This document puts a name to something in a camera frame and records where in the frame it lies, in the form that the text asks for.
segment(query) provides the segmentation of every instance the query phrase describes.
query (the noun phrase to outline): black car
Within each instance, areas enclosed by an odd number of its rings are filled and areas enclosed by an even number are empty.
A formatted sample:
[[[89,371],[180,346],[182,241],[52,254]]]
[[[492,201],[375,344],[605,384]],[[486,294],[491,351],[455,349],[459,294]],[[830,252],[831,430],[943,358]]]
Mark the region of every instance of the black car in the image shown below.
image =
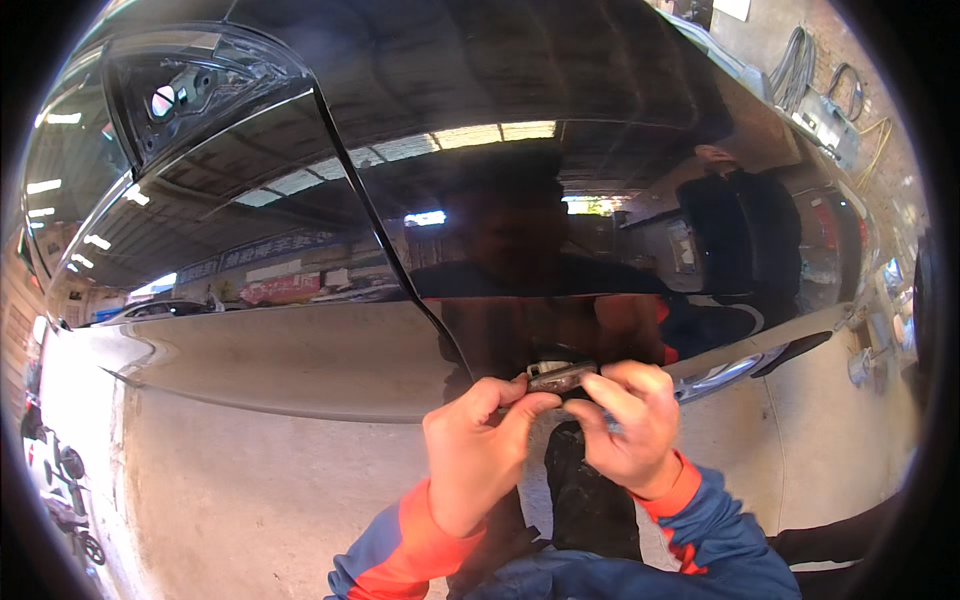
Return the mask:
[[[193,400],[405,423],[625,359],[688,402],[860,318],[877,224],[834,156],[642,2],[521,4],[107,9],[17,174],[58,335]],[[78,328],[170,274],[191,318]]]

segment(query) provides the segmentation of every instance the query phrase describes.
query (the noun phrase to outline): hose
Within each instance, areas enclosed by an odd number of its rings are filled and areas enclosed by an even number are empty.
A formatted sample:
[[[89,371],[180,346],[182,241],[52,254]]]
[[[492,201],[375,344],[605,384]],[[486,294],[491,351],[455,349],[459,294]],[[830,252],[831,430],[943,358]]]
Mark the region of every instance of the hose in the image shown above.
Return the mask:
[[[780,57],[780,63],[770,76],[774,90],[774,102],[787,115],[793,115],[800,106],[806,87],[813,82],[817,47],[813,37],[803,27],[797,27]]]
[[[873,131],[874,129],[879,129],[880,139],[876,144],[876,150],[874,150],[874,156],[870,159],[870,163],[860,172],[860,175],[856,176],[857,189],[864,190],[867,187],[867,183],[870,181],[870,176],[874,173],[876,167],[876,162],[880,159],[880,153],[883,152],[883,148],[887,145],[887,140],[890,139],[890,133],[894,129],[894,123],[890,120],[890,117],[883,117],[867,129],[860,132],[860,135],[866,135],[867,133]]]
[[[827,98],[833,97],[833,92],[836,90],[837,84],[840,83],[840,78],[844,72],[850,72],[853,77],[853,91],[850,93],[850,106],[847,108],[847,118],[855,121],[860,118],[860,115],[863,113],[863,85],[860,82],[860,74],[856,72],[856,69],[846,62],[841,62],[837,68],[834,69],[833,76],[830,77],[830,85],[827,91],[824,92],[824,96]],[[858,108],[856,114],[853,114],[854,105]]]

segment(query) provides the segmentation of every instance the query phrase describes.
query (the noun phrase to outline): sleeve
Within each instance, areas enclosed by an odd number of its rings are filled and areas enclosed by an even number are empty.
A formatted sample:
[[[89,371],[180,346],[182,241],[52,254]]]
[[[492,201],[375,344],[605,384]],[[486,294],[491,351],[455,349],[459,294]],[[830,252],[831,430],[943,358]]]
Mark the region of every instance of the sleeve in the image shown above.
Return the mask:
[[[742,588],[742,597],[799,598],[790,567],[767,545],[754,516],[740,512],[723,475],[674,452],[684,467],[670,493],[635,500],[663,530],[680,571]]]
[[[457,539],[445,534],[430,515],[421,481],[397,504],[373,519],[347,554],[333,559],[327,598],[422,598],[431,579],[455,573],[485,531]]]

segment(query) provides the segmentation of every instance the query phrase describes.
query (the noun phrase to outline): black pants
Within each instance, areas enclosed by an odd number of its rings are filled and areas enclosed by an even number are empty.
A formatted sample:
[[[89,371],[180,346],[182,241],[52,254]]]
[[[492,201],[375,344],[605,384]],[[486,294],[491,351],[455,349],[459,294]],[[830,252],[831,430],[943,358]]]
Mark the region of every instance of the black pants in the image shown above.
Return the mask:
[[[894,494],[859,515],[810,529],[784,529],[767,541],[787,564],[859,561],[867,555],[899,502],[900,496]],[[794,575],[804,598],[829,600],[840,597],[857,568],[854,564],[822,571],[797,571]]]
[[[550,434],[543,462],[553,503],[553,545],[642,563],[634,500],[584,462],[585,455],[580,423],[561,423]]]

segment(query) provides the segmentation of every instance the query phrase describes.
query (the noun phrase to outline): banner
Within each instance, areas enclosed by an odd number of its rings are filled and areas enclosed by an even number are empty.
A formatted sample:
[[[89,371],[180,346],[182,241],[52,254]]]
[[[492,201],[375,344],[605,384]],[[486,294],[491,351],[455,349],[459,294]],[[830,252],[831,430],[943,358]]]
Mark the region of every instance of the banner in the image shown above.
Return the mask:
[[[320,283],[320,273],[288,275],[248,283],[240,288],[239,296],[250,304],[257,304],[264,300],[269,302],[306,300],[320,292]]]
[[[250,242],[226,251],[220,258],[220,271],[245,267],[254,262],[277,258],[284,254],[312,250],[323,246],[338,244],[337,235],[330,231],[309,231],[300,229],[282,233],[270,239]]]

